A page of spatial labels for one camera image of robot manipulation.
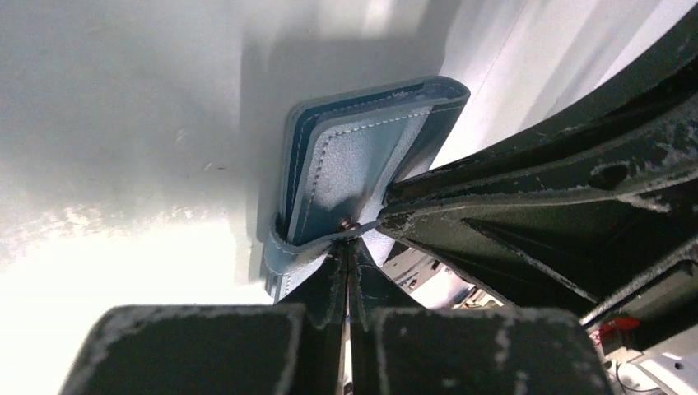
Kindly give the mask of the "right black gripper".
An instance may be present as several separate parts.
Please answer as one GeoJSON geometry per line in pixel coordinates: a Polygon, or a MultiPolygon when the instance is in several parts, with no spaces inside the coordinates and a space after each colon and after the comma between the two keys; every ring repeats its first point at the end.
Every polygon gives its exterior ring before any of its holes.
{"type": "Polygon", "coordinates": [[[396,188],[381,230],[503,301],[579,314],[603,355],[697,352],[697,96],[396,188]]]}

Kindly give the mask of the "blue card holder wallet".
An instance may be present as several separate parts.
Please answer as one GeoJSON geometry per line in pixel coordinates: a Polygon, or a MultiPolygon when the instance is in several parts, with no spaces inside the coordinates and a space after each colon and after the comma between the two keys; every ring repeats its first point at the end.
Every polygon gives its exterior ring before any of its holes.
{"type": "Polygon", "coordinates": [[[387,261],[394,241],[376,229],[385,194],[431,167],[470,95],[459,81],[427,76],[291,110],[279,203],[263,246],[274,300],[313,274],[341,239],[359,236],[378,264],[387,261]]]}

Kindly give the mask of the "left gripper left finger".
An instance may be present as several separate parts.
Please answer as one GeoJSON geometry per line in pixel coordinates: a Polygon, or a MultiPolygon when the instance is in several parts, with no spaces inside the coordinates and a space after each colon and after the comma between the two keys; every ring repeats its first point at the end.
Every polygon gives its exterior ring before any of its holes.
{"type": "Polygon", "coordinates": [[[348,245],[274,305],[131,304],[92,326],[64,394],[339,394],[348,245]]]}

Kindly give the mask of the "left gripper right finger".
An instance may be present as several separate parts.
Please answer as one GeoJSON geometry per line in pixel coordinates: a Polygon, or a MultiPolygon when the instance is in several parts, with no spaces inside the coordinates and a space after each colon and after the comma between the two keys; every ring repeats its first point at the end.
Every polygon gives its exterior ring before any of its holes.
{"type": "Polygon", "coordinates": [[[609,394],[578,319],[559,309],[430,310],[348,245],[357,394],[609,394]]]}

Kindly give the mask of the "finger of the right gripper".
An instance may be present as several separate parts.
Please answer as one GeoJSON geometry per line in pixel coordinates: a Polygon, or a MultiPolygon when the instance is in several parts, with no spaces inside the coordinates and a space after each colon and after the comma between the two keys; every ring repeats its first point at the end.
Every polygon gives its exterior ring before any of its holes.
{"type": "Polygon", "coordinates": [[[697,13],[591,93],[559,113],[461,160],[394,184],[389,205],[574,155],[676,106],[697,90],[697,13]]]}

